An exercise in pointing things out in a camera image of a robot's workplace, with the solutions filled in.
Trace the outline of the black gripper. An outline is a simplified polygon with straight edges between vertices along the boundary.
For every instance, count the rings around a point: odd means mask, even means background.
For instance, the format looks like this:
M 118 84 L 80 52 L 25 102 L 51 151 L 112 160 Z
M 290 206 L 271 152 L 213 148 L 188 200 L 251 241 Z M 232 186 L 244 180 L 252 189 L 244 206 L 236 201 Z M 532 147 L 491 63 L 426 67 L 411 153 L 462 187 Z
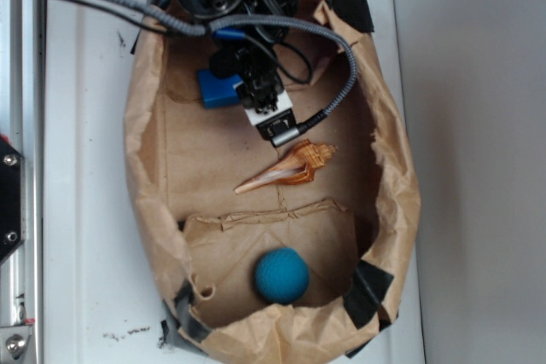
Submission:
M 285 42 L 288 29 L 261 25 L 226 27 L 212 33 L 218 50 L 209 58 L 209 70 L 216 78 L 237 76 L 242 85 L 236 89 L 245 108 L 276 108 L 284 90 L 281 74 L 295 83 L 299 78 L 279 60 L 274 47 L 281 45 L 299 51 Z

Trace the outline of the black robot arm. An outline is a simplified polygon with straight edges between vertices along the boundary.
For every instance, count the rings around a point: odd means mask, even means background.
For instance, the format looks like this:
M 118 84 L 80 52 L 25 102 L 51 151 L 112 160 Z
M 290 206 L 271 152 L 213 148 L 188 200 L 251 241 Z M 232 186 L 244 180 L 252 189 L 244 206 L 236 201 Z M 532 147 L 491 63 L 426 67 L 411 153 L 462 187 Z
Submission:
M 171 0 L 148 0 L 167 9 Z M 204 24 L 233 14 L 267 14 L 292 17 L 299 0 L 177 0 L 194 23 Z M 274 47 L 288 34 L 286 27 L 244 26 L 242 38 L 216 39 L 218 50 L 209 59 L 212 74 L 220 79 L 237 75 L 241 85 L 238 98 L 246 109 L 270 113 L 277 109 L 278 96 L 283 92 L 280 64 Z

